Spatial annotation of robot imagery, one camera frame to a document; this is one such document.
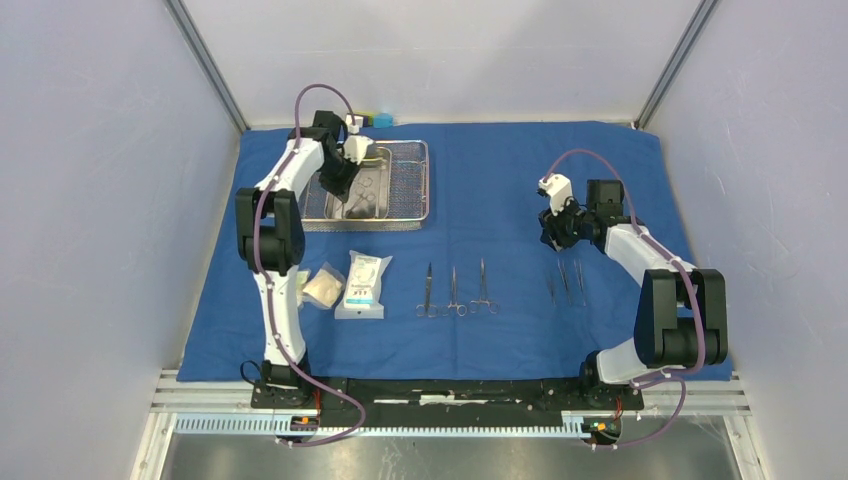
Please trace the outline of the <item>green sterile packet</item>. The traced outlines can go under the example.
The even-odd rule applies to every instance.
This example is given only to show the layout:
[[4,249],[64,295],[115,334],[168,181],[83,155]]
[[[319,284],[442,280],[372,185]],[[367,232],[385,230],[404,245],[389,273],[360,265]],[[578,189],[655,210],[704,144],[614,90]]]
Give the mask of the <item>green sterile packet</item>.
[[296,276],[296,300],[299,308],[303,305],[303,290],[308,283],[311,271],[309,269],[299,270]]

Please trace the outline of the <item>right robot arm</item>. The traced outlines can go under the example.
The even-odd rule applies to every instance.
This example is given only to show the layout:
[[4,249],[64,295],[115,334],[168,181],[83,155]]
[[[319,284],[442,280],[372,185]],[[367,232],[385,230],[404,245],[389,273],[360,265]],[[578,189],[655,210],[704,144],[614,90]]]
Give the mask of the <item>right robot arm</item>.
[[556,251],[588,241],[617,262],[640,288],[633,334],[616,347],[589,354],[577,382],[580,400],[602,408],[618,385],[649,385],[696,373],[728,357],[725,279],[671,253],[632,213],[619,180],[590,180],[585,203],[571,181],[551,174],[538,182],[549,201],[539,215],[541,240]]

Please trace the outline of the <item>steel ring-handled forceps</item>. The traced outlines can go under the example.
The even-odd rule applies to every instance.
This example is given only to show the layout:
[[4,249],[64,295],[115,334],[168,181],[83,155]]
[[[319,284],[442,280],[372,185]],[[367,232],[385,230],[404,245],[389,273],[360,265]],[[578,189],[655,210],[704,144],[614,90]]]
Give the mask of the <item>steel ring-handled forceps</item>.
[[460,317],[463,317],[468,313],[468,307],[459,302],[458,275],[455,267],[453,267],[451,271],[449,301],[440,310],[441,316],[448,316],[451,313]]

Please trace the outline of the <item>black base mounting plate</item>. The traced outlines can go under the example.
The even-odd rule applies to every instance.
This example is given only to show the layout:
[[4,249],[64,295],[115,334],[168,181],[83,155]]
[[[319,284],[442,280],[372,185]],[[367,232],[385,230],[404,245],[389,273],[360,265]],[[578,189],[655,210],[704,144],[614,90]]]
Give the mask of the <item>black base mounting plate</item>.
[[623,385],[589,385],[578,378],[536,380],[364,380],[329,377],[310,400],[284,402],[251,383],[255,410],[290,409],[315,416],[321,427],[552,426],[564,412],[604,415],[640,411],[640,393]]

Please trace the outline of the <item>cyan blue block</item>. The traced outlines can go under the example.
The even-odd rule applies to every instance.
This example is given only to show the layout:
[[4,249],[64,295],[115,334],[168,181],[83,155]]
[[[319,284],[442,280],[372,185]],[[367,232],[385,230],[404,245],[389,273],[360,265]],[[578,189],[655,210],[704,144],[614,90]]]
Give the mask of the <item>cyan blue block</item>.
[[377,129],[391,128],[394,124],[394,117],[385,112],[374,115],[372,119],[372,125]]

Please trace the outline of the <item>beige gauze packet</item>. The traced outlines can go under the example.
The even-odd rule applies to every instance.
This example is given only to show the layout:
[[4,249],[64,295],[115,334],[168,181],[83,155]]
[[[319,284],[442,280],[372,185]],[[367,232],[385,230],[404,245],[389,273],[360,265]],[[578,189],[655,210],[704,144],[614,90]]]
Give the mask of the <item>beige gauze packet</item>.
[[306,282],[303,288],[303,298],[316,308],[328,310],[339,300],[345,284],[345,276],[330,263],[325,262],[317,273]]

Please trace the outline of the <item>steel toothed tissue forceps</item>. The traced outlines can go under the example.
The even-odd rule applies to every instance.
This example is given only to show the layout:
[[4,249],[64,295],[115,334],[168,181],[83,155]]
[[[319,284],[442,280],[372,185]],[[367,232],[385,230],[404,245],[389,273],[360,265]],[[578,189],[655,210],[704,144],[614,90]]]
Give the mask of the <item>steel toothed tissue forceps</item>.
[[561,281],[562,281],[562,284],[563,284],[567,304],[568,304],[568,306],[573,306],[573,297],[572,297],[572,294],[571,294],[569,278],[568,278],[568,274],[567,274],[567,271],[566,271],[564,261],[561,260],[561,259],[557,260],[557,267],[558,267],[558,271],[559,271]]

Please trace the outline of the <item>white sterile packet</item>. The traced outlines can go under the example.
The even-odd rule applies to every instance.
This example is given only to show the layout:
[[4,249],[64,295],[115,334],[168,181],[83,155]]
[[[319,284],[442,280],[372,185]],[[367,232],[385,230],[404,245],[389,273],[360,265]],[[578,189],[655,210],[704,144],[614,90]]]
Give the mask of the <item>white sterile packet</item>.
[[392,256],[376,257],[350,251],[345,289],[334,311],[337,320],[385,318],[385,307],[380,301],[382,279],[392,259]]

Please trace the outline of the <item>blue surgical wrap cloth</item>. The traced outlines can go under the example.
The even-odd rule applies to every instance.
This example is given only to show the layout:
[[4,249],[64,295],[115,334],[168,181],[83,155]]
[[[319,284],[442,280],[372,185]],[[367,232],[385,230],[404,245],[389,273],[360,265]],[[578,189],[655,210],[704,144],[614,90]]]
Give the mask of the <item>blue surgical wrap cloth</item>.
[[[337,320],[330,310],[299,312],[311,370],[318,376],[369,379],[516,380],[571,377],[592,351],[633,332],[640,289],[593,245],[557,252],[540,241],[537,193],[550,168],[570,177],[584,196],[590,179],[620,176],[638,217],[674,254],[693,255],[675,205],[660,140],[600,122],[410,124],[373,129],[379,140],[422,140],[431,161],[430,213],[404,232],[310,232],[302,264],[325,262],[340,272],[351,250],[392,256],[383,277],[382,320]],[[460,317],[441,316],[451,271],[459,302],[478,298],[480,259],[488,293],[500,306]],[[581,303],[573,261],[582,263],[588,306]],[[573,306],[568,306],[557,260],[563,260]],[[435,318],[418,317],[432,264]],[[557,307],[545,272],[555,279]]]

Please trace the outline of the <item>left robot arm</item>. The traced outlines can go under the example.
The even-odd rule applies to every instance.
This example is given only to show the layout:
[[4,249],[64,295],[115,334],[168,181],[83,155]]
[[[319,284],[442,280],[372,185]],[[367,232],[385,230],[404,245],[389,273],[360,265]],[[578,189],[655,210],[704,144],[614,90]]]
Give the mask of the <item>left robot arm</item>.
[[268,174],[235,195],[238,252],[253,272],[266,335],[254,386],[295,408],[314,394],[297,302],[297,274],[306,246],[298,198],[317,177],[329,194],[348,199],[360,165],[345,155],[342,139],[347,134],[343,118],[317,111],[311,126],[289,134]]

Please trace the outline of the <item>steel surgical scissors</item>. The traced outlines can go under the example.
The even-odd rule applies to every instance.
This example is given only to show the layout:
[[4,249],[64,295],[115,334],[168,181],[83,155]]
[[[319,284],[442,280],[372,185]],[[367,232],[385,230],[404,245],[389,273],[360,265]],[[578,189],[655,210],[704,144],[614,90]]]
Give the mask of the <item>steel surgical scissors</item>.
[[438,308],[432,303],[432,284],[433,284],[433,271],[432,264],[429,263],[425,276],[425,294],[424,300],[421,304],[415,307],[415,313],[418,317],[426,317],[426,318],[435,318],[438,316]]

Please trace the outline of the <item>steel hemostat forceps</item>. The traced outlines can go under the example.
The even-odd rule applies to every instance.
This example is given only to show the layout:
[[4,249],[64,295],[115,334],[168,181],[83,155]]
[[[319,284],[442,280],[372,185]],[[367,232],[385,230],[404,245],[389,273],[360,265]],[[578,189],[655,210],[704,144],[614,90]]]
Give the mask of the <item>steel hemostat forceps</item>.
[[476,314],[482,311],[487,311],[490,314],[497,314],[499,312],[499,309],[499,304],[492,300],[489,296],[486,275],[486,263],[485,259],[481,258],[479,294],[477,299],[471,300],[468,303],[468,312],[471,314]]

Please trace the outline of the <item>metal mesh tray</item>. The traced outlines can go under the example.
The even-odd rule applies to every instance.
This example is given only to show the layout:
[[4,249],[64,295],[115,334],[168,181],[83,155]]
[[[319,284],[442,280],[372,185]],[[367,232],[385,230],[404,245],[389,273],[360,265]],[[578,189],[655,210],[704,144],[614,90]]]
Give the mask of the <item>metal mesh tray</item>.
[[422,140],[383,140],[392,154],[388,215],[377,220],[331,220],[327,195],[314,174],[298,199],[302,224],[311,232],[388,232],[420,229],[429,215],[429,150]]

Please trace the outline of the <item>white and yellow block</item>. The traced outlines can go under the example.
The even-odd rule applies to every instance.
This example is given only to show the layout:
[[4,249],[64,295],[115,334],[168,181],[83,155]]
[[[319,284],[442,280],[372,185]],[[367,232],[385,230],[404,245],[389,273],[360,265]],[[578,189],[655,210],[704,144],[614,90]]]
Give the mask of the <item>white and yellow block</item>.
[[349,127],[355,129],[369,128],[374,125],[375,116],[365,112],[348,112],[346,115],[346,123]]

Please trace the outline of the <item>steel needle holder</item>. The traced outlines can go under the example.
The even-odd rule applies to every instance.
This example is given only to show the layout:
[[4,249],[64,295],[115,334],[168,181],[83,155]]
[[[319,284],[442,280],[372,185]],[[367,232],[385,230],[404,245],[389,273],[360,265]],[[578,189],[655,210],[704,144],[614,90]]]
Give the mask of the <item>steel needle holder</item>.
[[363,177],[355,181],[354,198],[346,211],[351,219],[375,218],[377,213],[377,185],[372,177]]

